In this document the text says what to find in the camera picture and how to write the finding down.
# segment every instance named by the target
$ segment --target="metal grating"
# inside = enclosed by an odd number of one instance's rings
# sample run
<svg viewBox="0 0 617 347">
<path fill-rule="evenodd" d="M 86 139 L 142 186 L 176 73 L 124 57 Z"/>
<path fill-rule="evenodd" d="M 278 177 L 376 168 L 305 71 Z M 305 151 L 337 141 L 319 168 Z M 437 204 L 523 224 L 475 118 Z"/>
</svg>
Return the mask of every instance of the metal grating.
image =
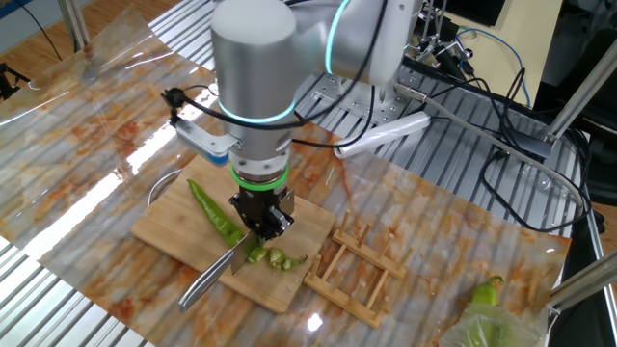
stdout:
<svg viewBox="0 0 617 347">
<path fill-rule="evenodd" d="M 150 27 L 175 52 L 214 69 L 209 32 L 214 8 L 211 0 L 184 0 Z M 447 87 L 405 68 L 399 77 L 426 93 Z M 328 105 L 314 89 L 323 78 L 330 76 L 311 76 L 299 89 L 299 112 L 311 114 Z M 467 121 L 497 129 L 497 118 L 491 115 L 493 110 L 485 97 L 453 91 L 438 101 Z M 398 117 L 416 106 L 411 102 Z M 430 107 L 426 112 L 438 116 Z M 353 136 L 363 122 L 359 115 L 341 109 L 317 121 L 342 137 Z M 513 123 L 526 133 L 543 126 L 521 115 L 513 115 Z M 478 181 L 479 168 L 494 150 L 449 120 L 435 120 L 420 136 L 404 137 L 376 148 L 374 153 L 513 222 Z M 571 144 L 556 144 L 547 164 L 579 182 L 579 163 Z M 534 226 L 561 224 L 574 215 L 574 204 L 567 196 L 554 186 L 543 185 L 540 175 L 526 173 L 520 163 L 505 160 L 489 168 L 487 177 Z M 556 233 L 569 236 L 571 229 Z M 605 293 L 613 308 L 612 292 Z M 152 346 L 4 239 L 0 239 L 0 300 L 0 346 Z"/>
</svg>

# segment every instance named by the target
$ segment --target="green chili pepper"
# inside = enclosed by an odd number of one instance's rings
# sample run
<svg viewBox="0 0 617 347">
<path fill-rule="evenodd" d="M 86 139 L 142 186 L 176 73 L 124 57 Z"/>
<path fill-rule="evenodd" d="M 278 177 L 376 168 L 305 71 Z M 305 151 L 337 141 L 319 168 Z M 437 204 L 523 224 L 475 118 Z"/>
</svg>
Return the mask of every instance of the green chili pepper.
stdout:
<svg viewBox="0 0 617 347">
<path fill-rule="evenodd" d="M 503 278 L 501 276 L 489 278 L 489 280 L 478 285 L 475 290 L 473 290 L 471 302 L 496 306 L 497 290 L 493 287 L 493 282 L 495 280 L 499 280 L 499 283 L 503 284 Z M 496 325 L 495 322 L 485 320 L 480 321 L 478 324 L 478 326 L 469 328 L 467 339 L 471 342 L 471 345 L 465 344 L 465 347 L 484 345 L 501 346 L 499 339 L 503 334 L 502 327 Z"/>
<path fill-rule="evenodd" d="M 489 280 L 475 288 L 473 295 L 471 295 L 471 302 L 496 306 L 497 290 L 493 287 L 493 282 L 495 280 L 499 280 L 499 284 L 503 284 L 503 278 L 501 276 L 493 276 L 489 278 Z"/>
<path fill-rule="evenodd" d="M 290 258 L 286 258 L 285 261 L 282 263 L 281 268 L 284 271 L 289 271 L 289 270 L 291 270 L 292 267 L 298 266 L 298 265 L 304 263 L 305 261 L 307 261 L 307 258 L 309 258 L 308 255 L 305 255 L 305 257 L 300 259 L 300 260 L 293 260 L 293 259 L 290 259 Z"/>
<path fill-rule="evenodd" d="M 276 269 L 281 269 L 284 262 L 285 254 L 280 249 L 270 250 L 270 253 L 268 253 L 268 263 L 270 263 L 270 266 Z"/>
<path fill-rule="evenodd" d="M 195 197 L 195 200 L 201 206 L 205 216 L 208 218 L 212 226 L 223 237 L 223 240 L 230 246 L 235 246 L 242 237 L 244 232 L 242 229 L 234 224 L 231 219 L 223 212 L 214 200 L 212 200 L 203 189 L 192 179 L 187 179 L 191 193 Z"/>
<path fill-rule="evenodd" d="M 268 250 L 262 247 L 256 247 L 249 253 L 249 262 L 255 264 L 263 259 L 268 254 Z"/>
</svg>

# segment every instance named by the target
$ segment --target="knife blade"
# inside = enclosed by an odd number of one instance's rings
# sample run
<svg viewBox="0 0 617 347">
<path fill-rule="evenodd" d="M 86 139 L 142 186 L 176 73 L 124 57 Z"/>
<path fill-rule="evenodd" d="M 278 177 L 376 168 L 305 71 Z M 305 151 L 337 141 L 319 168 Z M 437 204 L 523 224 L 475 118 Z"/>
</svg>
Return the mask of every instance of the knife blade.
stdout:
<svg viewBox="0 0 617 347">
<path fill-rule="evenodd" d="M 235 275 L 249 258 L 249 254 L 255 247 L 259 247 L 259 236 L 249 231 L 235 247 L 231 256 L 231 274 Z"/>
<path fill-rule="evenodd" d="M 244 235 L 240 242 L 225 252 L 191 284 L 178 302 L 180 312 L 186 312 L 219 279 L 229 265 L 231 273 L 235 275 L 246 262 L 249 253 L 257 246 L 260 246 L 257 234 L 249 232 Z"/>
</svg>

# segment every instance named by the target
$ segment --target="table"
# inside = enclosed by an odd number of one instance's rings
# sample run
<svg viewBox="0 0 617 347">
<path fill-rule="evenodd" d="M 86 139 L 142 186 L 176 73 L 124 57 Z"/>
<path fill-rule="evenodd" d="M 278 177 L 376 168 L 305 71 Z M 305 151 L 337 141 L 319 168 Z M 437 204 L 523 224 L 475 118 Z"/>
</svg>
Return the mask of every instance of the table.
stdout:
<svg viewBox="0 0 617 347">
<path fill-rule="evenodd" d="M 176 52 L 206 67 L 214 68 L 208 30 L 212 11 L 213 5 L 211 3 L 186 0 L 150 23 L 150 27 Z M 401 77 L 406 78 L 414 87 L 425 92 L 446 87 L 444 83 L 405 69 L 401 72 Z M 319 96 L 313 92 L 315 85 L 324 78 L 329 78 L 329 76 L 322 74 L 311 76 L 301 87 L 298 91 L 299 111 L 309 109 L 320 101 Z M 495 118 L 487 117 L 490 113 L 489 101 L 484 97 L 459 90 L 444 95 L 441 101 L 446 107 L 456 110 L 457 114 L 464 119 L 496 128 Z M 409 111 L 409 108 L 402 110 L 399 116 L 406 115 L 407 111 Z M 429 109 L 427 112 L 434 114 L 434 110 Z M 540 123 L 522 115 L 515 114 L 513 116 L 513 123 L 520 129 L 534 131 L 542 127 Z M 333 110 L 319 123 L 339 136 L 348 136 L 354 124 L 358 123 L 358 118 L 357 115 L 342 110 Z M 421 138 L 401 139 L 377 148 L 375 154 L 387 158 L 389 161 L 435 182 L 450 192 L 512 221 L 512 218 L 498 203 L 495 203 L 488 192 L 477 184 L 479 166 L 488 155 L 486 147 L 482 149 L 483 147 L 478 139 L 472 138 L 462 129 L 451 126 L 444 121 L 435 122 Z M 568 144 L 558 143 L 556 145 L 548 165 L 574 180 L 579 179 L 577 177 L 578 162 Z M 568 199 L 551 199 L 549 194 L 544 194 L 542 189 L 537 189 L 538 187 L 532 184 L 533 179 L 531 177 L 518 175 L 517 171 L 518 165 L 504 164 L 501 167 L 493 168 L 487 175 L 499 192 L 518 206 L 518 211 L 524 212 L 532 223 L 546 225 L 561 223 L 563 220 L 572 218 L 574 207 Z M 546 209 L 540 210 L 538 206 L 544 206 Z M 595 232 L 594 235 L 597 236 L 595 226 L 590 227 L 592 233 Z M 571 230 L 564 228 L 557 233 L 569 236 Z M 100 340 L 105 341 L 105 343 L 118 343 L 120 346 L 143 346 L 146 344 L 122 323 L 110 317 L 109 314 L 106 314 L 87 298 L 80 297 L 79 293 L 75 293 L 74 289 L 67 284 L 62 284 L 60 279 L 46 272 L 35 261 L 20 254 L 11 245 L 2 246 L 4 248 L 0 250 L 1 276 L 7 282 L 14 284 L 13 288 L 8 291 L 11 295 L 14 294 L 14 297 L 3 303 L 3 308 L 6 311 L 15 307 L 14 314 L 20 317 L 17 322 L 14 319 L 3 322 L 0 329 L 14 333 L 15 330 L 12 330 L 14 325 L 10 326 L 13 322 L 19 325 L 25 324 L 29 320 L 38 318 L 36 316 L 37 309 L 43 309 L 42 307 L 49 309 L 51 307 L 52 310 L 57 309 L 56 313 L 60 313 L 52 315 L 46 321 L 46 326 L 36 326 L 33 333 L 40 332 L 42 328 L 49 329 L 51 326 L 52 329 L 49 331 L 52 336 L 57 336 L 59 341 L 64 342 L 87 339 L 90 343 Z M 600 256 L 600 254 L 602 254 L 602 250 L 597 251 L 597 256 Z M 41 277 L 44 277 L 41 282 L 42 285 L 35 287 L 32 292 L 26 292 L 27 288 L 31 288 L 30 282 L 26 281 Z M 61 285 L 63 289 L 46 291 L 45 288 L 48 283 L 54 283 L 54 285 L 59 283 L 58 285 Z M 614 311 L 612 292 L 610 292 L 610 295 L 607 292 L 606 300 L 609 307 L 613 308 Z M 16 341 L 14 345 L 22 341 L 24 335 L 26 335 L 25 332 L 22 332 L 21 335 L 19 333 L 17 331 L 17 334 L 12 336 L 14 337 L 13 341 Z"/>
<path fill-rule="evenodd" d="M 508 0 L 494 27 L 452 13 L 446 15 L 458 25 L 482 29 L 505 40 L 519 53 L 526 69 L 525 83 L 533 106 L 561 3 L 562 0 Z M 469 62 L 475 68 L 475 76 L 484 78 L 494 93 L 506 95 L 521 69 L 519 61 L 503 43 L 481 33 L 477 35 L 476 39 L 467 39 L 468 34 L 461 38 L 465 48 L 473 50 L 473 58 Z M 523 91 L 519 92 L 516 101 L 526 104 Z"/>
</svg>

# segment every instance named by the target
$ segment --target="black cable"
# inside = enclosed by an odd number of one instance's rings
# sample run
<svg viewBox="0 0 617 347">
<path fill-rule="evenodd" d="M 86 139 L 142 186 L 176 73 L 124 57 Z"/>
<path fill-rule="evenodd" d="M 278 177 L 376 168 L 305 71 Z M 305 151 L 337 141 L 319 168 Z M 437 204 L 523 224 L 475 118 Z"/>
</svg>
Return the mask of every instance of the black cable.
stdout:
<svg viewBox="0 0 617 347">
<path fill-rule="evenodd" d="M 285 1 L 285 5 L 293 6 L 293 5 L 302 4 L 303 2 L 308 2 L 308 1 L 312 1 L 312 0 L 289 0 L 289 1 Z"/>
<path fill-rule="evenodd" d="M 60 53 L 58 53 L 58 50 L 56 49 L 56 46 L 54 45 L 54 42 L 51 41 L 51 39 L 47 36 L 47 33 L 45 33 L 45 30 L 42 28 L 42 26 L 40 25 L 39 21 L 34 17 L 34 15 L 28 11 L 28 9 L 26 9 L 25 6 L 23 6 L 23 4 L 19 1 L 19 0 L 14 0 L 25 12 L 27 12 L 32 19 L 34 19 L 34 21 L 37 23 L 37 25 L 39 25 L 39 29 L 42 31 L 42 34 L 45 35 L 45 37 L 47 38 L 47 40 L 49 41 L 49 44 L 51 44 L 51 47 L 54 49 L 54 52 L 56 52 L 56 55 L 58 56 L 58 59 L 60 59 L 60 61 L 62 61 L 62 57 L 60 56 Z"/>
<path fill-rule="evenodd" d="M 448 117 L 433 117 L 433 116 L 431 116 L 431 120 L 452 120 L 452 119 L 450 119 Z M 491 128 L 488 128 L 486 126 L 474 124 L 474 123 L 469 122 L 469 121 L 468 121 L 468 124 L 472 125 L 472 126 L 475 126 L 476 128 L 484 130 L 484 131 L 490 131 L 490 132 L 492 132 L 494 134 L 497 134 L 497 135 L 501 134 L 498 130 L 491 129 Z"/>
<path fill-rule="evenodd" d="M 375 106 L 375 86 L 370 87 L 370 92 L 371 92 L 370 108 L 368 109 L 368 118 L 366 119 L 366 124 L 364 125 L 364 128 L 362 129 L 360 134 L 358 134 L 358 136 L 356 136 L 356 138 L 354 138 L 350 142 L 345 143 L 345 144 L 340 144 L 340 145 L 328 145 L 328 144 L 317 144 L 317 143 L 313 143 L 310 141 L 298 140 L 298 139 L 293 139 L 291 141 L 296 144 L 300 144 L 300 145 L 313 146 L 313 147 L 318 147 L 318 148 L 331 148 L 331 149 L 343 148 L 343 147 L 348 147 L 348 146 L 353 145 L 354 143 L 359 141 L 362 138 L 362 136 L 364 136 L 364 134 L 368 130 L 368 127 L 370 126 L 371 121 L 373 120 L 373 108 Z"/>
<path fill-rule="evenodd" d="M 191 86 L 191 87 L 186 88 L 185 90 L 183 90 L 183 92 L 190 91 L 190 90 L 195 89 L 195 88 L 204 88 L 204 89 L 208 90 L 208 91 L 209 91 L 212 95 L 214 95 L 214 96 L 216 96 L 216 97 L 219 97 L 219 95 L 218 95 L 217 93 L 214 93 L 214 91 L 212 91 L 212 90 L 210 89 L 210 87 L 208 87 L 208 86 L 206 86 L 206 85 L 193 85 L 193 86 Z"/>
<path fill-rule="evenodd" d="M 517 211 L 514 210 L 514 208 L 508 203 L 508 201 L 506 201 L 496 190 L 495 188 L 493 188 L 493 186 L 491 186 L 491 184 L 487 181 L 486 179 L 486 169 L 493 164 L 497 159 L 502 159 L 505 158 L 506 156 L 509 156 L 510 154 L 507 154 L 506 152 L 499 150 L 498 152 L 494 153 L 491 158 L 489 158 L 489 160 L 487 160 L 484 165 L 482 166 L 482 168 L 480 169 L 480 179 L 482 180 L 482 184 L 484 184 L 484 186 L 486 187 L 486 189 L 489 191 L 489 193 L 491 193 L 491 195 L 493 195 L 495 197 L 495 199 L 505 208 L 508 210 L 508 213 L 510 213 L 516 220 L 517 222 L 519 222 L 523 227 L 526 227 L 528 229 L 531 230 L 535 230 L 538 232 L 552 232 L 555 230 L 559 230 L 563 227 L 567 227 L 570 226 L 578 221 L 581 221 L 585 218 L 587 218 L 587 216 L 589 215 L 589 213 L 591 212 L 591 201 L 589 200 L 589 198 L 587 198 L 587 196 L 584 194 L 584 192 L 582 192 L 582 189 L 575 185 L 575 183 L 568 177 L 564 176 L 561 173 L 560 174 L 562 177 L 564 177 L 565 179 L 567 179 L 572 185 L 574 185 L 575 187 L 577 187 L 578 192 L 580 193 L 580 195 L 583 197 L 584 199 L 584 204 L 586 204 L 586 206 L 583 206 L 584 210 L 583 213 L 574 218 L 572 221 L 570 222 L 566 222 L 562 225 L 559 226 L 555 226 L 555 227 L 547 227 L 547 228 L 537 228 L 537 227 L 533 227 L 530 224 L 528 224 L 525 219 L 523 219 L 523 217 L 521 217 Z"/>
</svg>

